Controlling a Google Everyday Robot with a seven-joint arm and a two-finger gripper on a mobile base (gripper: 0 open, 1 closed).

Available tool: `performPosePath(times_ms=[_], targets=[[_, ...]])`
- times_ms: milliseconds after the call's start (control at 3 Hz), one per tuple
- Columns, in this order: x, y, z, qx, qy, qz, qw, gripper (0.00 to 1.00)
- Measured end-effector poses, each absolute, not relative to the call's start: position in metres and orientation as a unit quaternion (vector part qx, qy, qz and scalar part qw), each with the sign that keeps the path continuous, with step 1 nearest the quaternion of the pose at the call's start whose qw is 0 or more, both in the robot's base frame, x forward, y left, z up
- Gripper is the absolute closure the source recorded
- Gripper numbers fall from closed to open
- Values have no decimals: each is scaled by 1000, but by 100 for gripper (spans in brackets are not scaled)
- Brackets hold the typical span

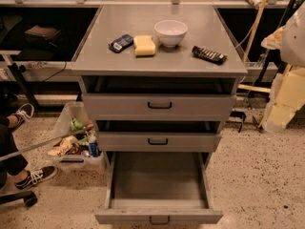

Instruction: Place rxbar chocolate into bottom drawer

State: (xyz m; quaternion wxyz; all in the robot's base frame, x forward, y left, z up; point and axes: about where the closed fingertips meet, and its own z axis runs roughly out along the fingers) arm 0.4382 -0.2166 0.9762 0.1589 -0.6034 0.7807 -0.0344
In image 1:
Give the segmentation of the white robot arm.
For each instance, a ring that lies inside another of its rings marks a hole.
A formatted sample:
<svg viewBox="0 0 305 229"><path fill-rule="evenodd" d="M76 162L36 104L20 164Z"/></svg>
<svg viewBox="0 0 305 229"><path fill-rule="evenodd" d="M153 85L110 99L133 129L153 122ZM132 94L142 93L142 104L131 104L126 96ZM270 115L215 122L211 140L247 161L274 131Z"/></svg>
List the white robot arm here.
<svg viewBox="0 0 305 229"><path fill-rule="evenodd" d="M282 61L305 67L305 3L284 26L265 37L261 46L269 50L280 50Z"/></svg>

